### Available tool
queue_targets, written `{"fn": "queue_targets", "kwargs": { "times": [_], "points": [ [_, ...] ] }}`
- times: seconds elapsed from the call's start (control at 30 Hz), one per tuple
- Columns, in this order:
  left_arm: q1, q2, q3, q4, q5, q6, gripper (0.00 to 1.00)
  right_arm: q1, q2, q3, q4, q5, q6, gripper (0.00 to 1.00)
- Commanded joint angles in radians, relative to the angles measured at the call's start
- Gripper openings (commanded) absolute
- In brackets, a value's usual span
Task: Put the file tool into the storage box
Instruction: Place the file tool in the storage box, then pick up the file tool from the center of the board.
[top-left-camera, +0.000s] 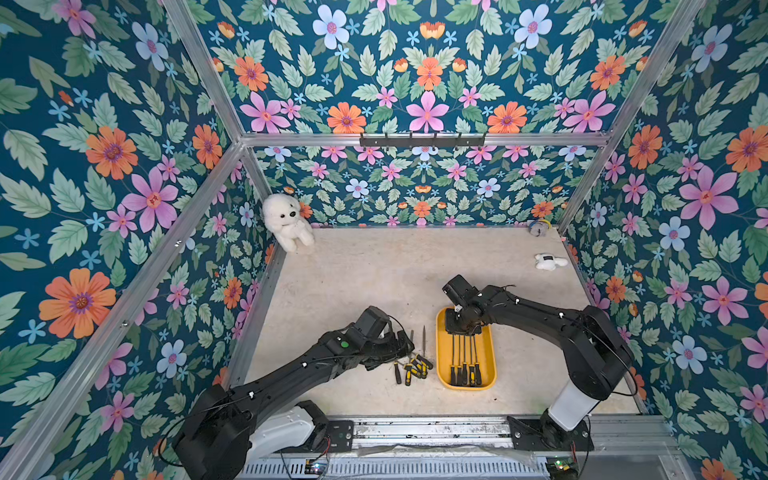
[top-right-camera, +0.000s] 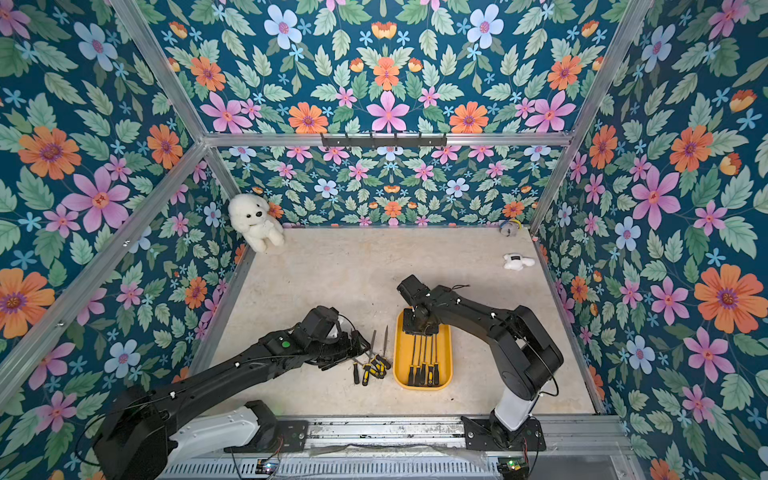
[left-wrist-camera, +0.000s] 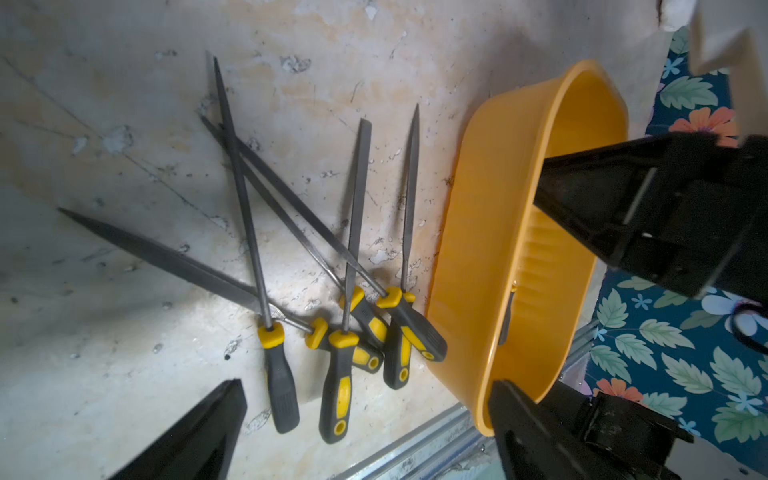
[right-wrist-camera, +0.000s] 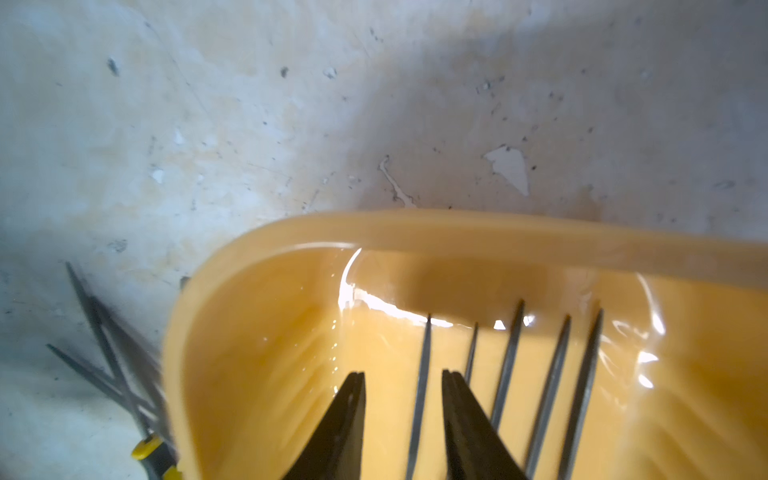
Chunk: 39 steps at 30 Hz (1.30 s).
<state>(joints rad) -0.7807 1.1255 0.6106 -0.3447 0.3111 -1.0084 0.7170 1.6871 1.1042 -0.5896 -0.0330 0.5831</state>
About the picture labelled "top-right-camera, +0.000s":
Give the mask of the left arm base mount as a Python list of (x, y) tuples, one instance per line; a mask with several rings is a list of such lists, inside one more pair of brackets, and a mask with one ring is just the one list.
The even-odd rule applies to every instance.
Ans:
[(258, 428), (247, 443), (224, 449), (227, 453), (295, 453), (304, 450), (309, 422), (280, 420), (261, 400), (247, 402), (244, 407), (256, 418)]

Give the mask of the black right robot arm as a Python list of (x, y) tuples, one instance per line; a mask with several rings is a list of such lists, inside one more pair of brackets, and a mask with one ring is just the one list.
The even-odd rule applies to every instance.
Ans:
[(414, 275), (397, 290), (413, 312), (418, 333), (447, 325), (485, 342), (505, 385), (491, 420), (509, 433), (520, 430), (564, 364), (561, 350), (534, 312), (523, 305), (512, 310), (486, 306), (460, 295), (457, 286), (431, 288)]

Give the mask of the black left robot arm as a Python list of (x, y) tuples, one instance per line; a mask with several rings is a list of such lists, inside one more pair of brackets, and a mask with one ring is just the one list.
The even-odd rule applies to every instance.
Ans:
[(176, 384), (121, 393), (93, 438), (107, 479), (154, 479), (180, 442), (172, 436), (200, 414), (252, 386), (304, 364), (327, 370), (370, 350), (356, 328), (346, 331), (334, 308), (318, 306), (288, 330), (261, 337), (242, 353)]

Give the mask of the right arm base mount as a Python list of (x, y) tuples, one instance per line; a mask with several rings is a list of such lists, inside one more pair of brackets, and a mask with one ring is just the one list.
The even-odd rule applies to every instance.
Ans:
[(516, 430), (510, 430), (494, 414), (474, 419), (461, 416), (465, 445), (473, 451), (544, 451), (547, 444), (541, 423), (528, 417)]

